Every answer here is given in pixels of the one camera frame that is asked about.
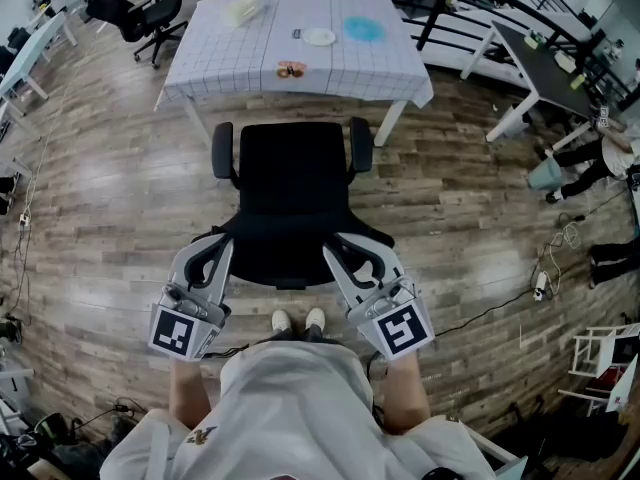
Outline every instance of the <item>white plate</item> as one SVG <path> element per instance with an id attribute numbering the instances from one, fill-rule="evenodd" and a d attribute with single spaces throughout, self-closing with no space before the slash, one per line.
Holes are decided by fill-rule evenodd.
<path id="1" fill-rule="evenodd" d="M 329 46 L 336 40 L 336 35 L 328 28 L 307 28 L 302 31 L 302 39 L 313 46 Z"/>

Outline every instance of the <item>chair armrest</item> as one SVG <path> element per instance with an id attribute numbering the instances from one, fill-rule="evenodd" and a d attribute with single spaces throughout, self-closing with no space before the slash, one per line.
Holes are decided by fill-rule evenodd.
<path id="1" fill-rule="evenodd" d="M 213 175 L 219 180 L 231 180 L 239 188 L 240 178 L 233 168 L 233 124 L 221 123 L 213 132 L 211 144 Z"/>
<path id="2" fill-rule="evenodd" d="M 373 137 L 369 130 L 369 123 L 361 117 L 352 117 L 349 120 L 351 134 L 351 167 L 349 173 L 353 180 L 356 173 L 371 170 L 373 163 Z"/>
<path id="3" fill-rule="evenodd" d="M 137 11 L 138 9 L 142 9 L 145 5 L 148 5 L 152 2 L 153 0 L 145 0 L 144 2 L 141 2 L 139 4 L 134 5 L 131 9 L 129 9 L 127 12 L 129 14 L 131 14 L 134 11 Z"/>

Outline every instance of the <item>white sneaker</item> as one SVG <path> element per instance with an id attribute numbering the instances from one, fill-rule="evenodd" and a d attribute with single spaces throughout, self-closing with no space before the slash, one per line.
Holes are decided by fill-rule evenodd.
<path id="1" fill-rule="evenodd" d="M 320 308 L 313 308 L 309 311 L 307 315 L 307 320 L 305 322 L 305 329 L 308 329 L 312 325 L 317 325 L 320 327 L 321 331 L 324 331 L 324 311 Z"/>
<path id="2" fill-rule="evenodd" d="M 271 329 L 273 332 L 291 329 L 291 318 L 284 309 L 276 309 L 271 315 Z"/>

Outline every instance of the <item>white t-shirt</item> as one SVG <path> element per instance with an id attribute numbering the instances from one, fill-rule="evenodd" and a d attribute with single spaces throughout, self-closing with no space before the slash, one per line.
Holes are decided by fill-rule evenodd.
<path id="1" fill-rule="evenodd" d="M 420 480 L 438 467 L 495 479 L 461 423 L 436 417 L 385 434 L 358 357 L 342 346 L 265 343 L 232 358 L 220 381 L 220 402 L 193 432 L 150 413 L 107 457 L 102 480 L 142 480 L 148 469 L 158 480 Z"/>
<path id="2" fill-rule="evenodd" d="M 628 126 L 620 135 L 629 143 L 633 153 L 625 153 L 607 137 L 602 139 L 602 158 L 611 174 L 616 178 L 626 176 L 627 169 L 640 156 L 640 124 L 635 123 Z"/>

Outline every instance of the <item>blue plate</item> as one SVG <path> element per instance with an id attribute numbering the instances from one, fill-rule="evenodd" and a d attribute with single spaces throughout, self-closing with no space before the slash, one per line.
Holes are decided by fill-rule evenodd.
<path id="1" fill-rule="evenodd" d="M 384 39 L 384 28 L 379 22 L 364 16 L 350 16 L 344 20 L 345 35 L 356 41 L 376 42 Z"/>

